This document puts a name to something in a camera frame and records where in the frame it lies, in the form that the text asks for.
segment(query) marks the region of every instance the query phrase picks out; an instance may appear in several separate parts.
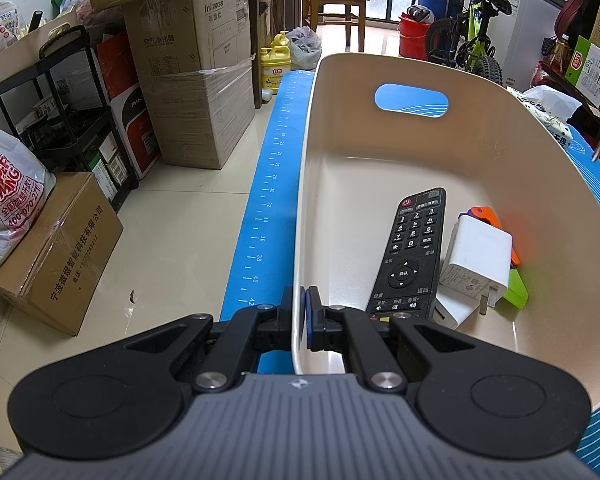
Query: orange object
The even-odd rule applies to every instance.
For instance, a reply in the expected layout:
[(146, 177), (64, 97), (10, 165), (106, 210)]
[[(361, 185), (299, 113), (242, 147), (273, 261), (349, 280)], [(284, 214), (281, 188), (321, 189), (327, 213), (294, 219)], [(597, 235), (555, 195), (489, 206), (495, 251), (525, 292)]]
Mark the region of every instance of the orange object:
[[(500, 224), (500, 220), (498, 220), (497, 216), (493, 212), (493, 209), (490, 207), (472, 207), (469, 209), (469, 212), (472, 216), (475, 216), (478, 220), (482, 220), (483, 222), (487, 222), (487, 224), (497, 227), (498, 229), (504, 231), (502, 228), (502, 224)], [(517, 269), (520, 264), (520, 258), (516, 254), (514, 249), (511, 250), (511, 266), (514, 269)]]

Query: black circular pad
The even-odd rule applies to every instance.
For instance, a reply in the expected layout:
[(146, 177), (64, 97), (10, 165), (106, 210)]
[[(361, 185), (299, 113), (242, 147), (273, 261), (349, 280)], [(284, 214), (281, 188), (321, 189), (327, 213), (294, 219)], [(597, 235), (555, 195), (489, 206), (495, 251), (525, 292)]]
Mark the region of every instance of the black circular pad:
[(129, 453), (182, 412), (181, 386), (157, 356), (106, 347), (36, 370), (14, 388), (11, 426), (24, 450), (68, 460)]
[(524, 377), (495, 375), (479, 380), (471, 388), (478, 408), (504, 418), (533, 415), (546, 401), (541, 386)]
[(444, 440), (501, 460), (533, 460), (577, 448), (590, 401), (574, 377), (486, 344), (438, 355), (416, 405)]

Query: plastic bag with red text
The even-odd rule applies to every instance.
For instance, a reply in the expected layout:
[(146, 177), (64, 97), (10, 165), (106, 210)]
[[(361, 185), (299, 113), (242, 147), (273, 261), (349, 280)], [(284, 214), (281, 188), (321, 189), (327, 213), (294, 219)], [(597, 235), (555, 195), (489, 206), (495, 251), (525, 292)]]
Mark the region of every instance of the plastic bag with red text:
[(0, 130), (0, 265), (37, 218), (56, 178), (16, 137)]

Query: white refrigerator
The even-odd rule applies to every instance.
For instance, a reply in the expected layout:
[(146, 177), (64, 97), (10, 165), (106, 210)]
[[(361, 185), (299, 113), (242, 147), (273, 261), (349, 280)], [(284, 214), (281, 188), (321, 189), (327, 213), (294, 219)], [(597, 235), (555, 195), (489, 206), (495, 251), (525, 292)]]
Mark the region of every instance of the white refrigerator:
[(488, 36), (496, 47), (502, 82), (521, 92), (528, 90), (541, 58), (544, 38), (555, 35), (554, 24), (564, 0), (509, 0), (510, 16), (500, 13), (489, 22)]

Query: basket handle hole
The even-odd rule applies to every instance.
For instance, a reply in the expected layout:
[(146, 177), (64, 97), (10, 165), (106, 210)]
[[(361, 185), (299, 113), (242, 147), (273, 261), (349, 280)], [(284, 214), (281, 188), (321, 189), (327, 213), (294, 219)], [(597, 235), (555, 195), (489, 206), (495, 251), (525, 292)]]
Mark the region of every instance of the basket handle hole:
[(440, 117), (449, 107), (443, 93), (394, 83), (379, 86), (374, 100), (382, 110), (427, 117)]

